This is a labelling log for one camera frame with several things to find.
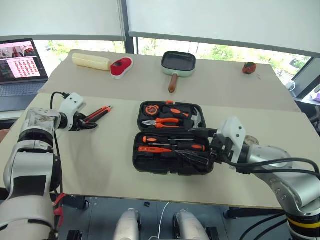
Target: green frying pan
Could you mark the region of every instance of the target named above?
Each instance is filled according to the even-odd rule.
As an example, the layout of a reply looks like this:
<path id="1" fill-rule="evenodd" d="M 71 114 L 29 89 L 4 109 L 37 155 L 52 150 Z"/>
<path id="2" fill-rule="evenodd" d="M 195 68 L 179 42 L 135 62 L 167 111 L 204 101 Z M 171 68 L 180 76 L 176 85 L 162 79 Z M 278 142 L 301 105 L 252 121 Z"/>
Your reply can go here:
<path id="1" fill-rule="evenodd" d="M 167 51 L 161 61 L 164 74 L 172 76 L 169 92 L 173 93 L 177 87 L 178 77 L 186 78 L 192 75 L 196 67 L 196 57 L 191 53 Z"/>

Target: hammer head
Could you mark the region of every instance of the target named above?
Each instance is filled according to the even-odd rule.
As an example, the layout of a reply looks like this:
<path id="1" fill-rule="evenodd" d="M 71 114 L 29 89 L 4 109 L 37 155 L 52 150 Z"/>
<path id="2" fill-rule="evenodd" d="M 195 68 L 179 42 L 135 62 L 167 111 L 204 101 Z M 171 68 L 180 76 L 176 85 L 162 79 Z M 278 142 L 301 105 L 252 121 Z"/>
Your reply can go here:
<path id="1" fill-rule="evenodd" d="M 198 109 L 194 108 L 194 110 L 196 111 L 196 115 L 192 115 L 191 120 L 194 122 L 193 129 L 196 129 L 201 123 L 201 114 Z"/>

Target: toolbox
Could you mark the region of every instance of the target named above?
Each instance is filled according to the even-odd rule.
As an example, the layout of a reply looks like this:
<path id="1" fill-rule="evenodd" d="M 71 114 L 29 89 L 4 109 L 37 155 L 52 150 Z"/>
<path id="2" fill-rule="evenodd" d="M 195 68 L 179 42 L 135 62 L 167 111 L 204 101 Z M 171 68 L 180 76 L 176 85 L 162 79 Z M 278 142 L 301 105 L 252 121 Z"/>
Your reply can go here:
<path id="1" fill-rule="evenodd" d="M 209 141 L 194 136 L 205 128 L 199 105 L 173 101 L 145 101 L 140 105 L 134 139 L 133 165 L 140 172 L 205 175 L 214 168 Z"/>

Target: pliers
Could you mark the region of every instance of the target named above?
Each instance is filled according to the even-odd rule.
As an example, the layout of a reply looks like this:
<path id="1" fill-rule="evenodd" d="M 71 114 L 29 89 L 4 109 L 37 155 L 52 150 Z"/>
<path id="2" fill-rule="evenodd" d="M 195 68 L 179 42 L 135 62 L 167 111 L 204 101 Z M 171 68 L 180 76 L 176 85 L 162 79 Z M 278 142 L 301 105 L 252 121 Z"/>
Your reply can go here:
<path id="1" fill-rule="evenodd" d="M 178 118 L 157 118 L 156 120 L 147 120 L 143 121 L 142 124 L 147 125 L 147 126 L 155 126 L 157 129 L 162 129 L 162 128 L 180 128 L 181 126 L 179 125 L 164 125 L 164 123 L 181 123 L 182 120 Z"/>

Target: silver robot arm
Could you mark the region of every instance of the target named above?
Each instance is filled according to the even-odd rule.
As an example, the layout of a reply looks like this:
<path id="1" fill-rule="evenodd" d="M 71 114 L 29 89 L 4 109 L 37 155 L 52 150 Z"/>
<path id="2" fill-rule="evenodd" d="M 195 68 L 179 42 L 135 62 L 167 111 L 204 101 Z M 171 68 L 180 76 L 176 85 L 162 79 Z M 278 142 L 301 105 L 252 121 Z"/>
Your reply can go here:
<path id="1" fill-rule="evenodd" d="M 286 213 L 294 240 L 320 239 L 320 180 L 306 173 L 270 172 L 304 170 L 292 161 L 248 165 L 291 158 L 288 152 L 272 146 L 245 145 L 246 131 L 237 117 L 228 118 L 218 130 L 198 128 L 190 132 L 212 137 L 211 151 L 217 163 L 229 163 L 242 174 L 253 173 L 271 188 Z"/>
<path id="2" fill-rule="evenodd" d="M 53 149 L 54 134 L 57 129 L 70 131 L 83 106 L 84 99 L 72 93 L 59 111 L 31 108 L 27 112 L 4 170 L 9 196 L 0 205 L 0 239 L 58 238 L 50 199 L 50 192 L 58 188 L 62 177 L 61 161 Z"/>

